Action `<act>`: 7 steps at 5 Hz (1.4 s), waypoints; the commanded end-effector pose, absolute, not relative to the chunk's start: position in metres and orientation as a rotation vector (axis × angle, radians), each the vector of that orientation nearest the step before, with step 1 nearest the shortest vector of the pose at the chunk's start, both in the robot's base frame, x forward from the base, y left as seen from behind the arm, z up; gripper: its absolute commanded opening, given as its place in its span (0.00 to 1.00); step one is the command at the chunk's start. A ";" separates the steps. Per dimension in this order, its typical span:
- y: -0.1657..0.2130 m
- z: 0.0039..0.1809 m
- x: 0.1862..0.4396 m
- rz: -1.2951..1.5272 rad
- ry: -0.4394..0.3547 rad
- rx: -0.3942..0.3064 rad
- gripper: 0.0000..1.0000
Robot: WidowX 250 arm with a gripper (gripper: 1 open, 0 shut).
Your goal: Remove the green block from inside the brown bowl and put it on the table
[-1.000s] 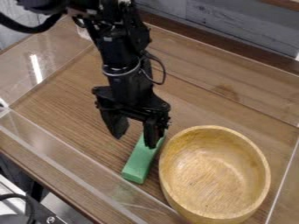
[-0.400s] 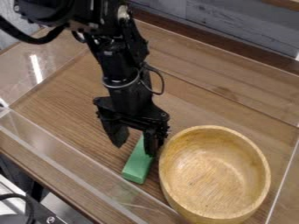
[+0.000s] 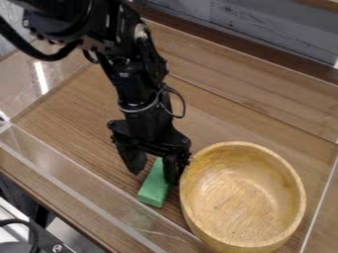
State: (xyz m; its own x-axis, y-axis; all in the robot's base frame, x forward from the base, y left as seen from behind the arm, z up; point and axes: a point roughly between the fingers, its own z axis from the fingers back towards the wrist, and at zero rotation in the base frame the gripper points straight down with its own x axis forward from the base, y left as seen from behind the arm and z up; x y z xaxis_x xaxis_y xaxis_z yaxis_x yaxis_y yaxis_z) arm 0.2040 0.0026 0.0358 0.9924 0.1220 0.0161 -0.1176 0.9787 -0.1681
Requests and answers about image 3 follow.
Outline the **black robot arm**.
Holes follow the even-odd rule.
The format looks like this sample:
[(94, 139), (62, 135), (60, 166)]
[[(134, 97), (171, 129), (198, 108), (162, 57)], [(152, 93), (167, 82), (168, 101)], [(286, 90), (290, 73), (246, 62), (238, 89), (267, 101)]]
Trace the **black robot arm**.
[(124, 118), (107, 127), (128, 170), (140, 173), (155, 155), (163, 160), (166, 181), (176, 183), (188, 164), (191, 141), (172, 124), (183, 117), (172, 112), (170, 100), (178, 91), (166, 83), (167, 61), (138, 11), (124, 0), (9, 1), (24, 9), (23, 27), (62, 49), (52, 54), (39, 51), (1, 17), (0, 36), (42, 61), (59, 61), (75, 49), (83, 51), (116, 89)]

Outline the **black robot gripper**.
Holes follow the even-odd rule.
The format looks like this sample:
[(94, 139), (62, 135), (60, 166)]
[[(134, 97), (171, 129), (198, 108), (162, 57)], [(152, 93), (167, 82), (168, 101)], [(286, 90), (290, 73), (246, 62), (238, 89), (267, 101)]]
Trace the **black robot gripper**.
[(107, 127), (128, 171), (139, 175), (147, 165), (147, 155), (159, 156), (166, 181), (175, 185), (188, 165), (191, 141), (174, 127), (170, 98), (154, 98), (148, 103), (120, 100), (119, 109), (126, 119), (111, 121)]

